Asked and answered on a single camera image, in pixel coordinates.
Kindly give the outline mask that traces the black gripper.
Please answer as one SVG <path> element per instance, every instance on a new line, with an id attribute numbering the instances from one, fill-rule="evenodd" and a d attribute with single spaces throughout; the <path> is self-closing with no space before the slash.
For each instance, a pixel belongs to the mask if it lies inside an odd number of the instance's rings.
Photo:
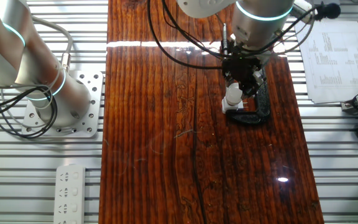
<path id="1" fill-rule="evenodd" d="M 265 82 L 262 72 L 255 72 L 262 68 L 258 58 L 234 57 L 224 59 L 222 71 L 226 87 L 229 88 L 235 80 L 241 81 L 241 90 L 245 98 L 254 96 Z"/>

